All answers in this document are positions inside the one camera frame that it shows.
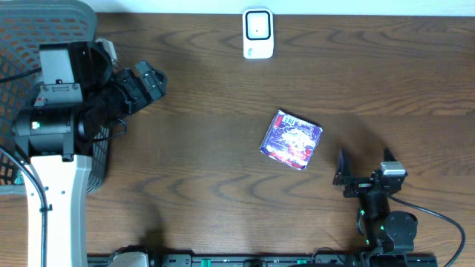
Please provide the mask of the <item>white barcode scanner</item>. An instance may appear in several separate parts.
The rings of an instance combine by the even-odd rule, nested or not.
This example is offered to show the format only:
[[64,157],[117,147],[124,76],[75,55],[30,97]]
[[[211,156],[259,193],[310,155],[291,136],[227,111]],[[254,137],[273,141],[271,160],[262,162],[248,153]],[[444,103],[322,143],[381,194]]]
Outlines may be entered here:
[[247,9],[242,15],[243,56],[268,59],[274,53],[273,13],[266,8]]

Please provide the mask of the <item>black mounting rail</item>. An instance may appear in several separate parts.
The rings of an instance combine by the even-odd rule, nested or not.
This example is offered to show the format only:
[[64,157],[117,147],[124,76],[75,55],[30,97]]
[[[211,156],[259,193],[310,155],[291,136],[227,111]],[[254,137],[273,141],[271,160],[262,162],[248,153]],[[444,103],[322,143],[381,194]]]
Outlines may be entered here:
[[[284,266],[309,266],[311,264],[344,266],[346,256],[340,254],[338,257],[334,254],[318,254],[317,256],[212,256],[189,254],[165,254],[159,256],[158,260],[152,261],[151,266],[163,267],[284,267]],[[88,266],[108,266],[112,263],[114,256],[88,256]],[[382,262],[376,259],[370,260],[370,266],[403,266],[405,263],[402,257],[395,256],[391,261],[389,257],[384,256]],[[434,256],[407,256],[407,266],[438,266]]]

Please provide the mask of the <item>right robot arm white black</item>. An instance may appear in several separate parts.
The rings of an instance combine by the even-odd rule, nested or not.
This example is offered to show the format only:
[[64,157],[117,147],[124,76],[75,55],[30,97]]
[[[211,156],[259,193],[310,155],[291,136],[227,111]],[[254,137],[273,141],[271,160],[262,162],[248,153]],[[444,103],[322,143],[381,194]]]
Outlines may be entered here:
[[387,148],[379,168],[368,177],[353,175],[347,153],[341,150],[338,154],[332,183],[344,188],[344,197],[358,199],[357,231],[366,237],[374,254],[401,254],[414,249],[418,220],[413,214],[391,211],[388,202],[402,189],[406,176],[403,164]]

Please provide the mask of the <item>purple pink snack packet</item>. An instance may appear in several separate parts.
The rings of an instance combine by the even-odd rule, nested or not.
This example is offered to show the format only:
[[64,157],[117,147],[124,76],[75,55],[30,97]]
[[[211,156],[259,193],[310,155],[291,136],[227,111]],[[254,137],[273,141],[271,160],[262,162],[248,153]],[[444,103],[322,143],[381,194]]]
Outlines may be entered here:
[[275,114],[260,146],[262,154],[297,170],[305,169],[323,128],[283,110]]

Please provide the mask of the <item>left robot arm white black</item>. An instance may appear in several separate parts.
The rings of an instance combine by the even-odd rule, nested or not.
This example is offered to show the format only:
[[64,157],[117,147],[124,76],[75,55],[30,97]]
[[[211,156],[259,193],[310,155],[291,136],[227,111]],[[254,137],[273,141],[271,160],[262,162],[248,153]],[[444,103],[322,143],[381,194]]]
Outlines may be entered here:
[[115,71],[106,41],[43,44],[43,81],[13,123],[26,176],[28,264],[86,266],[85,202],[99,132],[166,94],[164,72],[141,61]]

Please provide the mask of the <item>grey plastic mesh basket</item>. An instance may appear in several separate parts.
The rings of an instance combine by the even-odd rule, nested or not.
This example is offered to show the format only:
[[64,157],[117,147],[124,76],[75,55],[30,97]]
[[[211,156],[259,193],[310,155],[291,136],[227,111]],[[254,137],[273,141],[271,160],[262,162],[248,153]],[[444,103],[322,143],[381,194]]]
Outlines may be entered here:
[[82,1],[1,2],[1,146],[15,149],[11,127],[33,105],[41,73],[39,47],[96,41],[97,16]]

